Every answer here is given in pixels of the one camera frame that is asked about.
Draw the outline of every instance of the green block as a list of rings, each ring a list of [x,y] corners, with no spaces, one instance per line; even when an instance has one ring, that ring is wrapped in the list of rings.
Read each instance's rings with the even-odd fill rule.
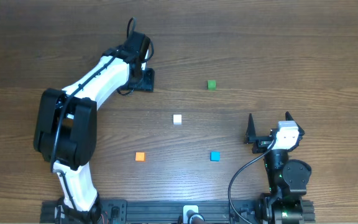
[[[208,80],[208,90],[216,90],[216,80]]]

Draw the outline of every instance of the wooden table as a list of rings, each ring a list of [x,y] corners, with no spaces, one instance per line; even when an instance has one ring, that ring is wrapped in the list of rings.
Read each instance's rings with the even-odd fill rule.
[[[248,114],[268,134],[290,111],[306,131],[291,155],[313,168],[305,198],[316,220],[358,222],[352,0],[0,1],[0,222],[37,222],[42,201],[62,195],[32,146],[41,94],[77,81],[121,44],[131,16],[155,45],[155,91],[114,95],[98,112],[91,171],[103,198],[226,200],[232,175],[255,157],[243,144]],[[135,162],[136,151],[147,161]],[[233,197],[268,190],[260,161]]]

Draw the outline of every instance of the orange cube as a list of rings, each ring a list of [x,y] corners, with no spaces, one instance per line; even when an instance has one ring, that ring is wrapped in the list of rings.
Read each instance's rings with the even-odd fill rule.
[[[135,161],[145,162],[146,161],[146,153],[145,152],[136,152]]]

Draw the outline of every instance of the white block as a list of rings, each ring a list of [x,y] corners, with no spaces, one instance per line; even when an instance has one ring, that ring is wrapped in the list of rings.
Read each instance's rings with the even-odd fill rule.
[[[181,124],[181,114],[173,115],[173,124]]]

